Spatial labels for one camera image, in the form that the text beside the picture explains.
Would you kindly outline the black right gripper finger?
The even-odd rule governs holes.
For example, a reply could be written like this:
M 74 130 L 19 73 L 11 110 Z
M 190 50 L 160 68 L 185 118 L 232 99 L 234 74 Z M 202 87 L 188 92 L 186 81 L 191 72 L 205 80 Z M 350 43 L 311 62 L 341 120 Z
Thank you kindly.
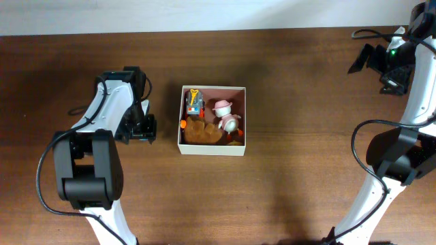
M 383 87 L 379 93 L 383 95 L 404 95 L 407 93 L 407 87 L 404 84 L 392 80 L 383 80 Z
M 374 47 L 372 45 L 365 44 L 347 73 L 353 74 L 361 71 L 373 51 Z

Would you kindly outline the red grey toy truck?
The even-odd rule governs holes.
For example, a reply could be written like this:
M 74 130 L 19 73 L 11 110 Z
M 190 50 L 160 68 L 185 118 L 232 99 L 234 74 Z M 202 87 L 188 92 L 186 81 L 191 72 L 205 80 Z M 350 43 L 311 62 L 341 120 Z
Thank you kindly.
M 185 98 L 185 117 L 198 116 L 204 118 L 205 101 L 198 89 L 190 89 Z

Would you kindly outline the brown plush toy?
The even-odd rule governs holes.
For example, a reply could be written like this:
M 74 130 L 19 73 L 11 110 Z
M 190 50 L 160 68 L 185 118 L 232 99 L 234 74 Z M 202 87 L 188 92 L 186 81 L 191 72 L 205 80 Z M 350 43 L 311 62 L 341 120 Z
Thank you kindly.
M 199 116 L 188 116 L 181 120 L 180 128 L 187 144 L 216 144 L 223 136 L 217 125 L 206 122 Z

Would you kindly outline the pink white duck toy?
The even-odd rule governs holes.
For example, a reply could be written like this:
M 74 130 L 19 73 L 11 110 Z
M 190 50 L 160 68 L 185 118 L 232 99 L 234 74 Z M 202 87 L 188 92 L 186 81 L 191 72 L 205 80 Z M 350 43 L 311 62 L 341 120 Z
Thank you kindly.
M 218 128 L 223 129 L 226 133 L 226 139 L 232 140 L 232 133 L 237 132 L 238 136 L 243 136 L 243 130 L 239 128 L 239 120 L 242 118 L 237 114 L 232 114 L 232 102 L 227 100 L 217 101 L 213 108 L 215 116 L 220 118 Z

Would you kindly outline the yellow round toy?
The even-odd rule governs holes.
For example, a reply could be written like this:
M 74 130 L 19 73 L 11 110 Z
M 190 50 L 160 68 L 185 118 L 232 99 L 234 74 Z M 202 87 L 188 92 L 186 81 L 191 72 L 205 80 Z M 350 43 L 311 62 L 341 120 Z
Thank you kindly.
M 242 142 L 232 141 L 227 144 L 228 146 L 243 146 Z

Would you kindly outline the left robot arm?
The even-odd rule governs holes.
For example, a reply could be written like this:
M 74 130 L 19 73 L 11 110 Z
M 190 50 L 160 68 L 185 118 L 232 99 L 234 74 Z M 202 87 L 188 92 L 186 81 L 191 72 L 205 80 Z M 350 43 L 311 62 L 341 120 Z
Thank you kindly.
M 95 96 L 83 117 L 58 132 L 53 151 L 57 191 L 85 217 L 100 244 L 137 244 L 121 207 L 123 168 L 117 142 L 153 142 L 157 121 L 149 114 L 152 85 L 135 66 L 105 71 L 95 79 Z

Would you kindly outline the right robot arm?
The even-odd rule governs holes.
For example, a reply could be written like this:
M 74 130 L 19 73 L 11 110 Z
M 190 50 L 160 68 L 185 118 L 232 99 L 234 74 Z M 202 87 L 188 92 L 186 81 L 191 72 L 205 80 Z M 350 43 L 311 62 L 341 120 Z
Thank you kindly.
M 365 44 L 349 68 L 368 67 L 380 74 L 385 95 L 408 95 L 400 122 L 366 120 L 356 126 L 389 125 L 389 131 L 370 142 L 367 172 L 347 216 L 330 230 L 323 244 L 369 244 L 371 236 L 394 199 L 414 180 L 435 169 L 435 1 L 417 4 L 407 28 L 384 34 L 372 29 L 352 33 L 352 39 L 378 39 L 388 46 Z

